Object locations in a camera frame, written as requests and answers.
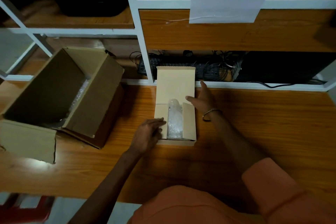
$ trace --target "hand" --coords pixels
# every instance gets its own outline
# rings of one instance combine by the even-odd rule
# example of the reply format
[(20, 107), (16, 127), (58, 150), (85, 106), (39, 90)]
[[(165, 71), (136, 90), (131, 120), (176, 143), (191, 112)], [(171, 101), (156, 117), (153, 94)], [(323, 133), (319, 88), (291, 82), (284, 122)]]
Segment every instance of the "hand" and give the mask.
[(201, 93), (198, 98), (186, 96), (185, 98), (192, 103), (192, 105), (201, 113), (206, 113), (212, 108), (216, 108), (214, 98), (204, 82), (201, 82)]
[(164, 124), (166, 124), (166, 121), (164, 121), (163, 118), (145, 120), (134, 133), (129, 150), (136, 154), (143, 155), (146, 151), (152, 149), (162, 137), (162, 129), (159, 127)]

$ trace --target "forearm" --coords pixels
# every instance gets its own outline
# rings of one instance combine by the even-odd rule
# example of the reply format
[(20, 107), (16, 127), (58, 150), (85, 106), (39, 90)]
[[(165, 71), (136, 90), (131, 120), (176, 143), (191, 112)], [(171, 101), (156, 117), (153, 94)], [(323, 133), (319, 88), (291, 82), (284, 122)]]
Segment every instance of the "forearm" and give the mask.
[(232, 154), (237, 168), (241, 173), (245, 172), (254, 163), (266, 158), (256, 146), (251, 144), (245, 137), (234, 128), (221, 112), (209, 113), (209, 118), (222, 137), (222, 140)]
[(107, 223), (118, 195), (140, 157), (140, 154), (132, 150), (124, 152), (69, 224)]

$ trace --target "person's left hand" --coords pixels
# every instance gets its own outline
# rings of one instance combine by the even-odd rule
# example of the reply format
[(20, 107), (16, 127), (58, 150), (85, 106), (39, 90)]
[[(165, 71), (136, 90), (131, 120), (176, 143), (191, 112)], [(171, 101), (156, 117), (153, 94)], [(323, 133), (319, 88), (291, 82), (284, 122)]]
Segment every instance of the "person's left hand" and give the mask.
[(162, 137), (162, 129), (159, 127), (164, 124), (166, 124), (166, 121), (163, 118), (145, 120), (134, 133), (129, 150), (143, 155), (146, 151), (152, 149)]

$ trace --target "orange shirt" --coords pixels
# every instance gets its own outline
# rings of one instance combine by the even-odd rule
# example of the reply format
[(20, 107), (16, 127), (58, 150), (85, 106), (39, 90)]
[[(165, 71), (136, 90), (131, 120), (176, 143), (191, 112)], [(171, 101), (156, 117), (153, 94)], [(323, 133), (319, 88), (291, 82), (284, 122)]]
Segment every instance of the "orange shirt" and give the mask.
[[(265, 158), (242, 175), (264, 220), (270, 224), (336, 223), (336, 210), (306, 193), (273, 160)], [(134, 212), (129, 224), (255, 224), (207, 192), (173, 186)]]

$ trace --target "person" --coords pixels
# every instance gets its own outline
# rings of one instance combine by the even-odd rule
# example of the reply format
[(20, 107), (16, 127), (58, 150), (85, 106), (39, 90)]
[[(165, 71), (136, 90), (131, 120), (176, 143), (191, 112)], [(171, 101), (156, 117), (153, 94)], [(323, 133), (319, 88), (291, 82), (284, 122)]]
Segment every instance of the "person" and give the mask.
[[(242, 180), (267, 223), (336, 223), (336, 210), (303, 190), (271, 158), (247, 141), (216, 109), (204, 82), (198, 98), (186, 97), (195, 108), (207, 114), (225, 147), (232, 154)], [(145, 120), (136, 130), (131, 146), (86, 200), (70, 224), (107, 223), (117, 197), (141, 156), (161, 138), (161, 119)], [(207, 192), (173, 186), (136, 210), (129, 224), (166, 223), (256, 223), (247, 215), (228, 207)]]

